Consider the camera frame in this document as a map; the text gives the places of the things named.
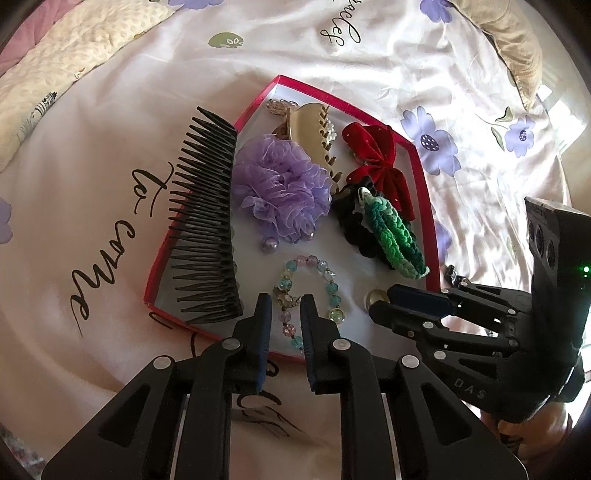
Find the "beige pillow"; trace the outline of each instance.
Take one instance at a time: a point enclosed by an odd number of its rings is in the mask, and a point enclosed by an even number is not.
[[[150,0],[85,0],[53,25],[0,77],[0,172],[74,82],[173,11]]]
[[[513,0],[451,0],[475,25],[492,36],[513,74],[526,110],[542,82],[542,49],[525,14]]]

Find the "purple scrunchie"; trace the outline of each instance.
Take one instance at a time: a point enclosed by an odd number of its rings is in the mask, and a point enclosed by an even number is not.
[[[330,209],[331,180],[303,148],[272,134],[249,140],[236,154],[232,200],[263,222],[263,235],[297,242]]]

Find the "purple organza flower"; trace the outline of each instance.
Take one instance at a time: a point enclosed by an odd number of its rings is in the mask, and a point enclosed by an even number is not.
[[[452,14],[447,10],[453,8],[453,4],[447,0],[422,0],[420,9],[432,22],[449,23],[452,21]]]
[[[514,151],[517,158],[523,157],[534,146],[534,133],[531,131],[534,127],[535,122],[527,115],[525,119],[518,118],[505,134],[507,150]]]
[[[12,207],[6,200],[0,198],[0,245],[7,244],[12,238],[12,229],[8,225]]]
[[[452,236],[447,229],[437,220],[433,219],[435,223],[435,237],[437,238],[437,252],[439,253],[439,264],[443,265],[447,259],[447,251],[452,245]]]
[[[191,10],[201,10],[209,5],[219,5],[223,0],[168,0],[168,4],[172,7],[182,5],[179,10],[183,8],[190,8]]]
[[[421,157],[423,168],[431,175],[443,170],[450,177],[462,168],[456,157],[457,146],[445,130],[435,130],[433,117],[420,106],[415,116],[409,110],[403,113],[402,128],[412,139]]]
[[[272,134],[249,140],[236,154],[232,200],[263,222],[265,236],[297,242],[330,209],[328,172],[303,148]]]

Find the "pink blanket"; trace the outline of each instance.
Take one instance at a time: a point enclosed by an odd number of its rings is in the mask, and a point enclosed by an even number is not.
[[[17,32],[0,52],[0,76],[37,45],[51,26],[82,0],[45,0],[18,27]]]

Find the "purple flower print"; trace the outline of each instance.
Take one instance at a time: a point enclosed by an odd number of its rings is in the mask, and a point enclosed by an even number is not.
[[[452,21],[452,14],[447,10],[453,8],[453,4],[447,0],[422,0],[421,12],[428,16],[432,22],[449,23]]]
[[[10,203],[0,198],[0,245],[7,244],[12,238],[12,229],[8,225],[11,215]]]
[[[505,133],[507,150],[515,152],[517,158],[523,157],[527,150],[534,146],[534,133],[531,131],[534,127],[535,122],[527,115],[525,119],[518,118]]]
[[[445,130],[435,130],[433,117],[420,106],[415,116],[409,110],[403,113],[402,128],[412,139],[421,157],[423,168],[431,175],[443,170],[450,177],[462,168],[456,157],[457,146]]]
[[[447,251],[452,245],[452,236],[447,229],[437,220],[433,219],[435,223],[435,237],[437,238],[437,253],[439,253],[439,264],[443,265],[447,259]]]
[[[182,5],[179,10],[183,8],[190,8],[191,10],[201,10],[209,5],[219,5],[223,0],[168,0],[168,4],[172,7]]]

